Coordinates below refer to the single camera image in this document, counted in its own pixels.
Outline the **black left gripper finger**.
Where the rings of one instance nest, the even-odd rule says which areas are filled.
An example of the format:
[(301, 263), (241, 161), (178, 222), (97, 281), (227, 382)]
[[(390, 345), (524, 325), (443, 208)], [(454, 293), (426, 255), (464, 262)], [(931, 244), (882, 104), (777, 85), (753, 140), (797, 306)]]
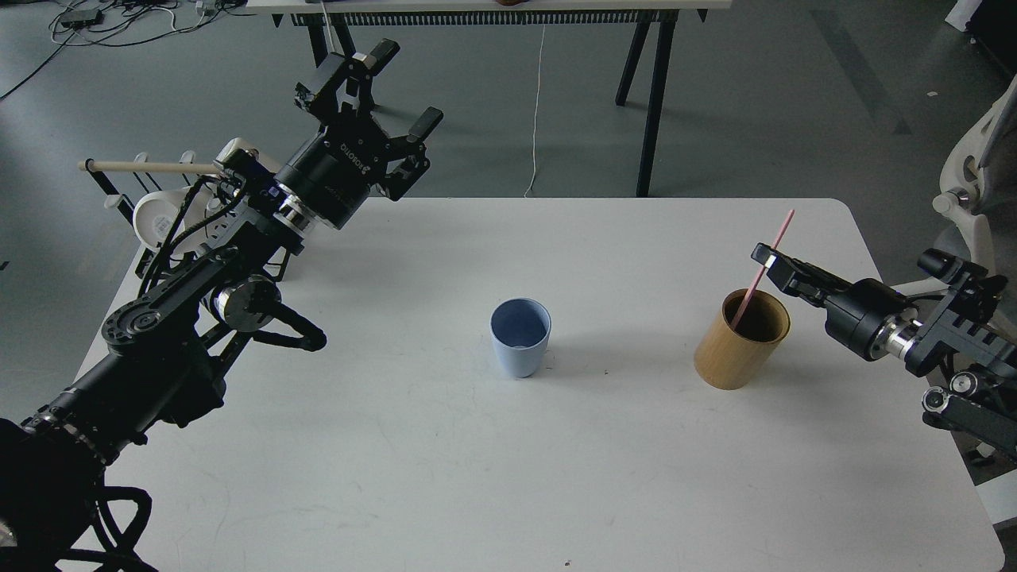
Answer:
[(379, 192), (388, 201), (400, 201), (430, 168), (426, 138), (442, 123), (444, 113), (428, 107), (405, 135), (388, 138), (381, 154)]
[(387, 37), (369, 53), (330, 53), (306, 83), (295, 87), (294, 104), (321, 126), (372, 119), (372, 83), (402, 47)]

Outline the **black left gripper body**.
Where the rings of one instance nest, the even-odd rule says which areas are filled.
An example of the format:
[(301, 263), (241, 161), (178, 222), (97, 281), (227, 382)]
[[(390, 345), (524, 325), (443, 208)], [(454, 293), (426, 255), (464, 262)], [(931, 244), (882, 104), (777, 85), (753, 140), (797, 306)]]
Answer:
[(350, 128), (324, 126), (275, 175), (276, 184), (313, 217), (341, 229), (376, 188), (397, 199), (388, 177), (397, 139), (374, 121)]

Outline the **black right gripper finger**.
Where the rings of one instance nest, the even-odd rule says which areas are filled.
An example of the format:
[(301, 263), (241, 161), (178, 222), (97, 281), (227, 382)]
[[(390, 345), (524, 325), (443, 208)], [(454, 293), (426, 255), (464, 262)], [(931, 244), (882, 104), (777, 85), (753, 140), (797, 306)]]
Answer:
[(764, 275), (785, 294), (806, 301), (811, 307), (824, 307), (830, 296), (850, 289), (851, 284), (798, 258), (789, 258), (765, 243), (753, 247), (753, 261), (763, 266)]

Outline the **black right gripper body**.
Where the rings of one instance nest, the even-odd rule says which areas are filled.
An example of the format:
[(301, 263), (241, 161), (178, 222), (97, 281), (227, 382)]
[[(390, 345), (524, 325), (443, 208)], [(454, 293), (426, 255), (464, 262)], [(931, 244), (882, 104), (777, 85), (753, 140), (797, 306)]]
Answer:
[(832, 339), (865, 361), (878, 361), (886, 354), (878, 340), (880, 330), (887, 319), (899, 318), (913, 304), (895, 289), (868, 278), (829, 294), (823, 307), (825, 331)]

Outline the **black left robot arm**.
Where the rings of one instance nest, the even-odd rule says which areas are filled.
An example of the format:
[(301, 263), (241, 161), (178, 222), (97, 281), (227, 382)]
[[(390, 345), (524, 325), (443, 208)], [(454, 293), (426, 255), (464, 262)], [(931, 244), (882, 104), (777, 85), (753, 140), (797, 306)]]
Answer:
[(372, 81), (399, 51), (331, 53), (296, 105), (319, 131), (279, 170), (247, 149), (215, 160), (185, 193), (135, 300), (99, 328), (109, 353), (22, 423), (2, 421), (2, 569), (55, 571), (58, 562), (141, 571), (137, 544), (149, 494), (104, 474), (157, 423), (185, 427), (224, 404), (225, 376), (249, 342), (317, 351), (323, 330), (283, 304), (266, 272), (297, 256), (315, 222), (341, 228), (372, 188), (402, 199), (428, 170), (426, 109), (403, 137), (372, 116)]

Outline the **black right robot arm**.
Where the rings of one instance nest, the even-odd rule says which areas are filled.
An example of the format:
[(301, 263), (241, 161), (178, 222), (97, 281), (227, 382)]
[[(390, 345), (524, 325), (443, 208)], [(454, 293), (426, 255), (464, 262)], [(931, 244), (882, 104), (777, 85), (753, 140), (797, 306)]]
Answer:
[(894, 356), (916, 377), (940, 369), (945, 386), (928, 388), (922, 396), (929, 426), (966, 432), (1014, 458), (1015, 340), (991, 325), (1005, 276), (928, 249), (919, 268), (943, 282), (945, 292), (920, 319), (914, 297), (878, 280), (849, 283), (764, 243), (756, 244), (751, 258), (786, 296), (825, 309), (826, 333), (865, 361)]

